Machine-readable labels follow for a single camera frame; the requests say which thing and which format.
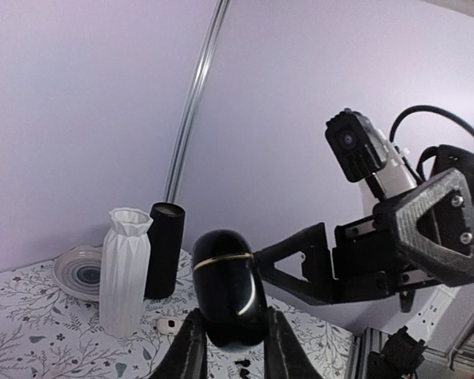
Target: gold ring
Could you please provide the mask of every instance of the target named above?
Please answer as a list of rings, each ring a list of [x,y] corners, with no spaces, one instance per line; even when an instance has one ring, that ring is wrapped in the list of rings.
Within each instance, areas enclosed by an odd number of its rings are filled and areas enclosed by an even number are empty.
[[[225,255],[220,255],[218,257],[214,258],[209,258],[205,259],[202,262],[198,262],[195,267],[193,268],[193,271],[197,271],[200,267],[204,267],[207,265],[212,265],[213,263],[221,262],[221,261],[232,261],[234,259],[247,259],[247,258],[252,258],[253,254],[251,253],[237,253],[237,254],[225,254]]]

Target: ribbed white vase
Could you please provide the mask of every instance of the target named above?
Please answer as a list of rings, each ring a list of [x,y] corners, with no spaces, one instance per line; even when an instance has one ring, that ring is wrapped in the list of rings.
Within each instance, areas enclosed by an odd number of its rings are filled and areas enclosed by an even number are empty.
[[[110,211],[111,229],[103,241],[100,273],[100,324],[111,336],[131,336],[144,311],[152,219],[139,209]]]

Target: floral pattern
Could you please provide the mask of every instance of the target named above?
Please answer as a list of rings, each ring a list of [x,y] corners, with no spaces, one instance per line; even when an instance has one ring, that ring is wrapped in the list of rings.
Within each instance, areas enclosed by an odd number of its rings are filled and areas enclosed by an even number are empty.
[[[77,300],[53,284],[52,266],[47,261],[0,274],[0,378],[148,378],[173,340],[158,333],[156,320],[183,319],[197,306],[190,255],[182,252],[175,293],[147,301],[140,329],[116,339],[100,327],[98,304]],[[319,373],[344,377],[351,333],[274,298],[268,301],[292,323]],[[212,379],[262,378],[263,347],[228,354],[209,343],[208,369]]]

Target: camera lens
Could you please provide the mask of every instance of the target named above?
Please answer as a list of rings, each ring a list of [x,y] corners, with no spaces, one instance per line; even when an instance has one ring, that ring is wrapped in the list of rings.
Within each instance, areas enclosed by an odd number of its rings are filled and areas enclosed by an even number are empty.
[[[356,135],[351,130],[344,130],[339,136],[340,146],[345,150],[351,150],[356,146]]]

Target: white plate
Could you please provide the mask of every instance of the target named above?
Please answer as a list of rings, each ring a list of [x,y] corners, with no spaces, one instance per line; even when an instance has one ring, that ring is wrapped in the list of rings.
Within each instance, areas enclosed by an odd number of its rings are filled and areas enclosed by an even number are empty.
[[[56,258],[53,280],[70,296],[98,302],[102,248],[78,246]]]

